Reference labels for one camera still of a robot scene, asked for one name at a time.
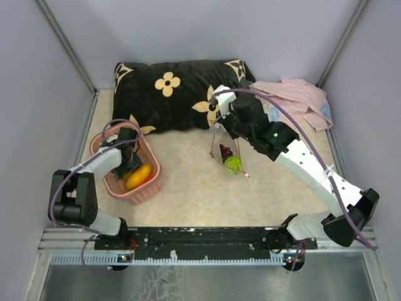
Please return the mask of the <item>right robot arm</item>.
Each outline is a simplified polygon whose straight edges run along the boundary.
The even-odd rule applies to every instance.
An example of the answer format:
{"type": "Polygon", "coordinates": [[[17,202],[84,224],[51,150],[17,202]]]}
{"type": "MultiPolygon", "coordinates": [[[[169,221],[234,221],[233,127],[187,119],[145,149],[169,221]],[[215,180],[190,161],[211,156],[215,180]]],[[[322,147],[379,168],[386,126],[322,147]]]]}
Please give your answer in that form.
{"type": "Polygon", "coordinates": [[[321,213],[291,215],[280,232],[280,241],[294,248],[301,240],[329,238],[348,247],[355,240],[373,248],[361,231],[370,221],[379,195],[362,190],[327,166],[302,131],[283,122],[273,122],[259,101],[261,93],[242,89],[215,93],[219,105],[217,122],[233,138],[243,138],[254,150],[297,175],[327,206],[321,213]]]}

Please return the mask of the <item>clear zip top bag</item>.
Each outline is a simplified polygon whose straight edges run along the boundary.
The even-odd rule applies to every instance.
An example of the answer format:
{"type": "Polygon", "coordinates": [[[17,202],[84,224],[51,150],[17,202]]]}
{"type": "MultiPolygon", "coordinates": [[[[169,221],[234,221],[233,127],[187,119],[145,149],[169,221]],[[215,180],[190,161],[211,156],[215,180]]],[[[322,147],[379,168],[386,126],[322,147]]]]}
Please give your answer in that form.
{"type": "Polygon", "coordinates": [[[241,158],[239,139],[232,139],[222,125],[209,120],[212,130],[210,156],[225,170],[235,176],[249,177],[241,158]]]}

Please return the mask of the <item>purple grape bunch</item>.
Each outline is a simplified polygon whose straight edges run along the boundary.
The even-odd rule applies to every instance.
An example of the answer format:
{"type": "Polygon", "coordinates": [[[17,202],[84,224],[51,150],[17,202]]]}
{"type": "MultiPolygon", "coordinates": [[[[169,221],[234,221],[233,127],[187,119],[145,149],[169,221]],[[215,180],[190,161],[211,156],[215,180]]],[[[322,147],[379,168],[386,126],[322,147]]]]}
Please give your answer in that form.
{"type": "Polygon", "coordinates": [[[233,155],[233,152],[230,147],[226,147],[223,144],[220,144],[219,149],[220,149],[221,157],[222,157],[223,161],[225,161],[227,158],[229,158],[233,155]]]}

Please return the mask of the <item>aluminium frame post right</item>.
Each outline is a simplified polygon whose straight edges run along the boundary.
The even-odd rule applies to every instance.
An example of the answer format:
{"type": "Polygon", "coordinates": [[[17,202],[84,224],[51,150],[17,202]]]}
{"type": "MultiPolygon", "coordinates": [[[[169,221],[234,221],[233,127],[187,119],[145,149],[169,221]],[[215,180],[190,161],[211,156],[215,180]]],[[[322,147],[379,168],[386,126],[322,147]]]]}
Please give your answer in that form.
{"type": "Polygon", "coordinates": [[[330,59],[328,63],[326,64],[325,69],[323,70],[323,73],[321,74],[316,86],[318,88],[323,88],[332,73],[337,61],[340,59],[341,54],[344,52],[350,38],[352,37],[353,32],[357,28],[358,24],[362,20],[364,14],[366,13],[369,4],[371,1],[369,0],[360,0],[358,2],[358,5],[356,6],[349,22],[347,23],[347,26],[343,33],[341,34],[341,37],[338,41],[338,43],[335,46],[335,49],[330,56],[330,59]]]}

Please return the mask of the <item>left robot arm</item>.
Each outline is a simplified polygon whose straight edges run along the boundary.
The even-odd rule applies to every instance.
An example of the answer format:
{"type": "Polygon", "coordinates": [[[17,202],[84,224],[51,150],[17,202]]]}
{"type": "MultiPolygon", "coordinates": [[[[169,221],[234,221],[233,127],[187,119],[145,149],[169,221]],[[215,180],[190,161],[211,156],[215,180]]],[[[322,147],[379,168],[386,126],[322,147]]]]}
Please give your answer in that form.
{"type": "Polygon", "coordinates": [[[58,226],[91,231],[109,248],[126,247],[130,241],[127,222],[98,208],[96,182],[109,172],[122,179],[140,166],[141,161],[134,151],[139,138],[136,130],[122,127],[115,139],[104,141],[84,163],[54,172],[49,219],[58,226]]]}

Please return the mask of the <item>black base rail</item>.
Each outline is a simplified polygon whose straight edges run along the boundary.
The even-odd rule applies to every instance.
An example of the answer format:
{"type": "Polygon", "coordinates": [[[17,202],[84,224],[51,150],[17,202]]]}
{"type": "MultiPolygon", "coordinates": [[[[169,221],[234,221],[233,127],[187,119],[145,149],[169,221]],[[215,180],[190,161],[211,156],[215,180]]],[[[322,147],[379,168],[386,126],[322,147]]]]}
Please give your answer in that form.
{"type": "Polygon", "coordinates": [[[127,250],[136,260],[269,259],[272,251],[295,249],[296,241],[284,228],[272,227],[138,227],[117,236],[100,235],[96,250],[127,250]]]}

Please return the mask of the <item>pink plastic basket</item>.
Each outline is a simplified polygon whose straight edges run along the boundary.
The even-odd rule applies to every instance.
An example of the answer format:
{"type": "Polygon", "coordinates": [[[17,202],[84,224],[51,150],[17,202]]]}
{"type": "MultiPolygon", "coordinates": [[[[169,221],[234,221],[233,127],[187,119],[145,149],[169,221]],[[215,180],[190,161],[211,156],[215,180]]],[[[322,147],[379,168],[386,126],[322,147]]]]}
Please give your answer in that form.
{"type": "Polygon", "coordinates": [[[118,179],[113,172],[107,173],[102,181],[110,196],[133,204],[141,204],[155,196],[161,190],[162,168],[159,160],[143,135],[139,146],[135,147],[143,167],[133,175],[118,179]]]}

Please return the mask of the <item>aluminium frame post left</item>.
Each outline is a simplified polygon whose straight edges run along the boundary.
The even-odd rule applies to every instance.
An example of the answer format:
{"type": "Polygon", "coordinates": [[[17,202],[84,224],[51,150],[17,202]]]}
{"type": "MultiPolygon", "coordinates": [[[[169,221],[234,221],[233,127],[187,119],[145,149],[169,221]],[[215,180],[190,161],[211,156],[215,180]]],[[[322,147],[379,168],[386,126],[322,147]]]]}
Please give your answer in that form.
{"type": "Polygon", "coordinates": [[[92,94],[96,94],[97,89],[93,84],[93,81],[91,80],[83,63],[79,59],[76,51],[73,49],[68,37],[65,35],[59,22],[55,18],[48,3],[44,0],[34,0],[33,2],[35,3],[35,5],[37,5],[45,21],[48,23],[52,32],[55,34],[57,40],[59,41],[61,47],[63,48],[65,54],[69,58],[71,64],[73,65],[73,68],[79,75],[80,79],[83,81],[85,86],[89,89],[89,91],[91,91],[92,94]]]}

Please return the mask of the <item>pink printed cloth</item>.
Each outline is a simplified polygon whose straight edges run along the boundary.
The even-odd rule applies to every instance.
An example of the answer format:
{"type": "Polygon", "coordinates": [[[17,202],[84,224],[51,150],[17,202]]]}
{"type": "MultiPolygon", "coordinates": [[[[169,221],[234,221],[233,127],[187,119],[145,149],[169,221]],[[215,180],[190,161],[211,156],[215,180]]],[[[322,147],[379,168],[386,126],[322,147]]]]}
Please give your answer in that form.
{"type": "Polygon", "coordinates": [[[279,83],[258,81],[250,88],[268,95],[297,123],[305,120],[317,132],[333,126],[326,92],[303,79],[279,83]]]}

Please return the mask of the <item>green custard apple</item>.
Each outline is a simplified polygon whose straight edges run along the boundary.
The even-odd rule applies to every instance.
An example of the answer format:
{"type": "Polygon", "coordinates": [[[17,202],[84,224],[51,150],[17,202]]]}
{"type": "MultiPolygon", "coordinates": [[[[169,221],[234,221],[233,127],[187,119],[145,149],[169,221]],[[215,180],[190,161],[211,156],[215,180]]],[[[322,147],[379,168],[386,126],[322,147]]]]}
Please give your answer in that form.
{"type": "Polygon", "coordinates": [[[232,174],[242,172],[241,159],[238,156],[230,156],[224,161],[225,168],[232,174]]]}

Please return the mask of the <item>aluminium frame post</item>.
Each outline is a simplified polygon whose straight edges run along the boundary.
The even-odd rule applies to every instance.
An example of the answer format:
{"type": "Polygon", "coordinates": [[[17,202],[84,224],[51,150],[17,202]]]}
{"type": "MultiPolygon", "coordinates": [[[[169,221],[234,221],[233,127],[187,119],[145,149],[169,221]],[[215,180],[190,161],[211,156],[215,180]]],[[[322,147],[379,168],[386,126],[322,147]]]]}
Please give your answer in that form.
{"type": "Polygon", "coordinates": [[[340,59],[341,54],[344,52],[350,38],[352,37],[353,32],[357,28],[358,24],[362,20],[364,14],[366,13],[369,4],[371,1],[369,0],[360,0],[358,2],[358,5],[356,6],[349,22],[347,23],[347,26],[343,33],[341,34],[341,37],[338,41],[338,43],[335,46],[335,49],[330,56],[330,59],[328,63],[326,64],[325,69],[323,70],[323,73],[321,74],[316,86],[318,88],[323,88],[332,73],[337,61],[340,59]]]}
{"type": "Polygon", "coordinates": [[[45,21],[48,23],[52,32],[55,34],[57,40],[59,41],[61,47],[63,48],[65,54],[69,58],[71,64],[73,65],[73,68],[79,75],[80,79],[83,81],[85,86],[89,89],[89,91],[91,91],[92,94],[96,94],[97,89],[93,84],[93,81],[91,80],[83,63],[79,59],[76,51],[73,49],[68,37],[65,35],[59,22],[55,18],[48,3],[44,0],[34,0],[33,2],[35,3],[35,5],[37,5],[45,21]]]}

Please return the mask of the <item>orange mango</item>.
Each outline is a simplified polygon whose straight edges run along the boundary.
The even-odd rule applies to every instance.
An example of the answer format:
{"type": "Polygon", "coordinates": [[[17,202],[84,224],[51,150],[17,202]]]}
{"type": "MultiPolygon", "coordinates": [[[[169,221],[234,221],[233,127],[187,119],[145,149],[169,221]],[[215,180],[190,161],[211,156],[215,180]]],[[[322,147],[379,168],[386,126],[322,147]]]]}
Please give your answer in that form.
{"type": "Polygon", "coordinates": [[[137,187],[139,187],[139,185],[141,185],[141,183],[143,183],[146,178],[149,177],[149,175],[151,175],[152,173],[152,168],[150,165],[142,165],[139,168],[137,168],[136,170],[130,172],[127,176],[125,176],[125,187],[131,191],[137,187]]]}

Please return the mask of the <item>black floral pillow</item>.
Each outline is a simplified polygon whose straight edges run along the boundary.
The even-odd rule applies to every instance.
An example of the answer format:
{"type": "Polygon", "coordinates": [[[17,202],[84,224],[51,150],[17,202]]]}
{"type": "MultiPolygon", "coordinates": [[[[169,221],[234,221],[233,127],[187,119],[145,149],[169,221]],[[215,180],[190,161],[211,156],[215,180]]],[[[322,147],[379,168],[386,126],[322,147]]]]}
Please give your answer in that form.
{"type": "Polygon", "coordinates": [[[214,90],[256,81],[242,59],[120,62],[114,77],[113,118],[136,123],[143,134],[207,130],[220,111],[211,104],[214,90]]]}

